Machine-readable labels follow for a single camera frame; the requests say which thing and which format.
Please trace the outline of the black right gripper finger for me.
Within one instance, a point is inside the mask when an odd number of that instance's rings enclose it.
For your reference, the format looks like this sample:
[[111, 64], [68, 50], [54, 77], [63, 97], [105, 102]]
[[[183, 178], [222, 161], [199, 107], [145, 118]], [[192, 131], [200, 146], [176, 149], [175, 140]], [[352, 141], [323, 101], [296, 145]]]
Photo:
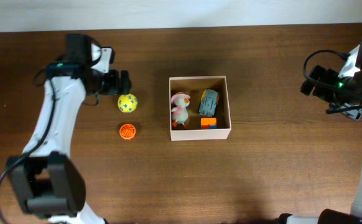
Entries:
[[309, 73], [309, 77], [311, 80], [320, 81], [321, 77], [326, 74], [327, 70], [319, 65], [316, 65], [313, 69], [311, 69]]
[[314, 83], [311, 83], [309, 80], [305, 80], [300, 87], [300, 92], [306, 96], [309, 96], [315, 87]]

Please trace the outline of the yellow ball blue letters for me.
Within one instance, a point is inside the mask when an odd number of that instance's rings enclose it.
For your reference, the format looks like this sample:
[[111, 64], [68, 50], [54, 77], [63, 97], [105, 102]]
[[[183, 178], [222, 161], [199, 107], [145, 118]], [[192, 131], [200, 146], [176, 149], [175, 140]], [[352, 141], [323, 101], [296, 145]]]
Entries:
[[118, 98], [118, 108], [123, 113], [131, 113], [137, 106], [138, 100], [133, 94], [120, 95]]

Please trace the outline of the white duck toy pink hat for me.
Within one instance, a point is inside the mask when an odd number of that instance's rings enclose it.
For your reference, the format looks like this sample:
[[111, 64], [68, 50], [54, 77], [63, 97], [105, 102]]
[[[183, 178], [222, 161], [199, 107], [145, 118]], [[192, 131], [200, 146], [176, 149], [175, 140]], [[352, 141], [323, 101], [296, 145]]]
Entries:
[[184, 129], [188, 129], [186, 122], [188, 120], [187, 107], [190, 104], [190, 96], [183, 92], [178, 92], [171, 97], [170, 102], [173, 105], [170, 111], [172, 126], [176, 128], [181, 124]]

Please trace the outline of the yellow and grey toy truck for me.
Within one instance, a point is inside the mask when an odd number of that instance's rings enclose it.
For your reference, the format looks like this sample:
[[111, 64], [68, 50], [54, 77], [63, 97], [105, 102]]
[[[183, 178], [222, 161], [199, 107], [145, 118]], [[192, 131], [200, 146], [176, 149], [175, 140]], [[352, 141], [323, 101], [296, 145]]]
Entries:
[[213, 117], [219, 102], [219, 93], [215, 90], [206, 89], [202, 93], [198, 113], [202, 116]]

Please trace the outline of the multicolour puzzle cube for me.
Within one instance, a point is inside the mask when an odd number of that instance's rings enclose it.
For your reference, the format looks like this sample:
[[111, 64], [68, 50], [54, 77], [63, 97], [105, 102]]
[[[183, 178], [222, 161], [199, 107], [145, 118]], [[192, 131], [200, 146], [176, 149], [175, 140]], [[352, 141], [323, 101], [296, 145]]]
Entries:
[[217, 119], [216, 118], [201, 118], [200, 120], [201, 129], [216, 129]]

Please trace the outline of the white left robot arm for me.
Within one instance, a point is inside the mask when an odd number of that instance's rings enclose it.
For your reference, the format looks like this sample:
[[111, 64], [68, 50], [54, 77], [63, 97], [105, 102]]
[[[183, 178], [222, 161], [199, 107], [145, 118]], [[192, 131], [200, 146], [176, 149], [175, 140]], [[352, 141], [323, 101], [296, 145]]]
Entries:
[[85, 182], [70, 159], [78, 110], [88, 95], [117, 95], [123, 113], [137, 108], [126, 70], [112, 70], [114, 50], [85, 34], [68, 34], [65, 53], [44, 67], [44, 102], [22, 154], [10, 157], [8, 178], [25, 214], [50, 223], [106, 223], [86, 202]]

